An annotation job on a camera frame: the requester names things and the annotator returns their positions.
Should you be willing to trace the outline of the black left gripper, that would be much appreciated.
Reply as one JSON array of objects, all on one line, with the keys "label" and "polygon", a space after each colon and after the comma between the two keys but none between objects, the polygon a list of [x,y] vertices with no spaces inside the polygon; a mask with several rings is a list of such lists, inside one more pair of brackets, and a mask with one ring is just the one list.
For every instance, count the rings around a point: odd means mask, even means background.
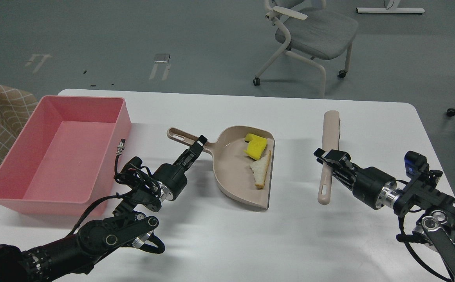
[{"label": "black left gripper", "polygon": [[208,139],[201,135],[189,149],[186,149],[174,164],[162,164],[153,174],[152,178],[168,189],[165,199],[175,200],[188,183],[185,172],[199,158]]}]

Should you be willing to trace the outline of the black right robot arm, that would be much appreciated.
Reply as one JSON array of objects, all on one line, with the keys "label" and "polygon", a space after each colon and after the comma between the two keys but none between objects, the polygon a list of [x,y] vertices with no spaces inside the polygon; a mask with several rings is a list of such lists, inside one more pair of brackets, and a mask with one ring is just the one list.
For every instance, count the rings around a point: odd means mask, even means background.
[{"label": "black right robot arm", "polygon": [[318,148],[314,155],[355,198],[374,210],[390,207],[399,218],[401,233],[396,239],[423,268],[441,278],[414,253],[410,243],[435,248],[450,275],[444,281],[455,282],[455,198],[436,188],[442,171],[431,170],[424,155],[408,151],[404,163],[410,181],[398,188],[398,179],[375,167],[360,168],[347,152]]}]

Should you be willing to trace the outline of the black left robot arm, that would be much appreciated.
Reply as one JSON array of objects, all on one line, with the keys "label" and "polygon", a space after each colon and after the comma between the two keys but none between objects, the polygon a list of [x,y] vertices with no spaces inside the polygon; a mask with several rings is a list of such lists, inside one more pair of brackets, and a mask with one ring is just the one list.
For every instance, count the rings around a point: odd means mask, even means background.
[{"label": "black left robot arm", "polygon": [[163,201],[175,200],[188,182],[185,172],[206,143],[206,137],[195,137],[174,163],[162,164],[154,173],[139,157],[133,157],[120,171],[116,168],[114,180],[130,191],[93,202],[63,239],[27,251],[1,244],[0,282],[52,282],[71,273],[88,274],[118,248],[162,254],[165,245],[154,234],[159,220],[135,207],[143,205],[158,212]]}]

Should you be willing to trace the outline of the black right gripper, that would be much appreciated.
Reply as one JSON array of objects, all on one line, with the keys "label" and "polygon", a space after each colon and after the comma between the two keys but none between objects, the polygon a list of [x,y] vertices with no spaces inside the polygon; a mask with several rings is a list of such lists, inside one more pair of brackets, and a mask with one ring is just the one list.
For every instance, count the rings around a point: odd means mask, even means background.
[{"label": "black right gripper", "polygon": [[313,155],[320,164],[331,168],[332,175],[351,190],[355,198],[374,210],[385,205],[382,192],[388,193],[396,189],[394,177],[375,167],[361,168],[351,162],[351,156],[347,152],[318,148]]}]

